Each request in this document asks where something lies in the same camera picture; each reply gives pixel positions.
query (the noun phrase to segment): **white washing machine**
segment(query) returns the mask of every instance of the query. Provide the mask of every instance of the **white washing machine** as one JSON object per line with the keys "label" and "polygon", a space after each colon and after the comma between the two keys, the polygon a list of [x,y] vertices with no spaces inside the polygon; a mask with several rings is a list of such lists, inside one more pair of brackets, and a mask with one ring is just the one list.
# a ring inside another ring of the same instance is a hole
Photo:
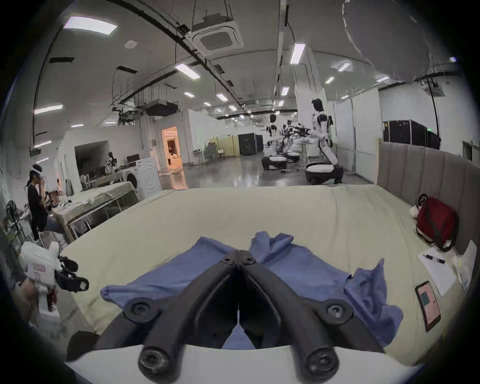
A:
{"label": "white washing machine", "polygon": [[158,170],[152,157],[137,160],[134,167],[124,169],[122,173],[123,181],[133,184],[140,200],[162,192]]}

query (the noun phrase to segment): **blue towel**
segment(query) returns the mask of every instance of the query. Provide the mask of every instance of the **blue towel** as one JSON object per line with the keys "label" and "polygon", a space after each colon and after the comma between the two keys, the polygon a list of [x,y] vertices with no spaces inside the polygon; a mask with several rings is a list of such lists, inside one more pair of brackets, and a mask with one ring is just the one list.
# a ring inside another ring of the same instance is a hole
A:
{"label": "blue towel", "polygon": [[[384,260],[369,271],[357,269],[354,276],[332,267],[307,248],[292,244],[293,236],[279,234],[274,238],[258,232],[252,239],[250,253],[298,295],[314,300],[342,299],[350,303],[355,314],[368,326],[384,347],[391,343],[403,319],[402,311],[387,305]],[[218,263],[234,248],[205,237],[169,263],[156,268],[125,286],[106,286],[104,300],[119,307],[131,299],[153,300],[179,294],[206,269]],[[253,349],[240,324],[225,342],[225,349]]]}

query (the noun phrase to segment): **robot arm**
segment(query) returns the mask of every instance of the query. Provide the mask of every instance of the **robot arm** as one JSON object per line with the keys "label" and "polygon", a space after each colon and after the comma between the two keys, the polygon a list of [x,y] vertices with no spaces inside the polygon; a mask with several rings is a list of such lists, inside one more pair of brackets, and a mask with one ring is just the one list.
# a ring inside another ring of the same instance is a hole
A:
{"label": "robot arm", "polygon": [[34,281],[38,293],[40,318],[50,323],[60,322],[57,307],[48,302],[48,296],[56,285],[71,292],[86,291],[89,286],[87,279],[76,276],[77,263],[66,257],[59,257],[58,254],[59,244],[55,241],[48,250],[26,241],[20,251],[20,261],[25,274]]}

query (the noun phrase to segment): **mannequin head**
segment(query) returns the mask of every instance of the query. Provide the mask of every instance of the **mannequin head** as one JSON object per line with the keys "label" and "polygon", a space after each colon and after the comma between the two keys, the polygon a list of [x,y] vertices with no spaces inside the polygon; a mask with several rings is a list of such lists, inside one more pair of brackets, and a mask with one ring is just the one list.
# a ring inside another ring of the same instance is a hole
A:
{"label": "mannequin head", "polygon": [[313,104],[313,109],[315,109],[315,111],[317,111],[317,112],[322,112],[323,111],[324,104],[322,103],[322,101],[320,99],[312,100],[312,104]]}

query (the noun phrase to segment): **gray padded headboard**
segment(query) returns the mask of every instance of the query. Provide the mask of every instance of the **gray padded headboard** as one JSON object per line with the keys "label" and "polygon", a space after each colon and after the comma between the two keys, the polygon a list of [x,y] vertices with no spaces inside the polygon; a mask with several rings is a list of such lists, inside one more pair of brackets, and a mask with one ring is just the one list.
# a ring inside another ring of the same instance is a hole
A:
{"label": "gray padded headboard", "polygon": [[480,167],[451,153],[417,145],[381,143],[377,184],[410,205],[425,193],[454,208],[460,219],[456,248],[480,248]]}

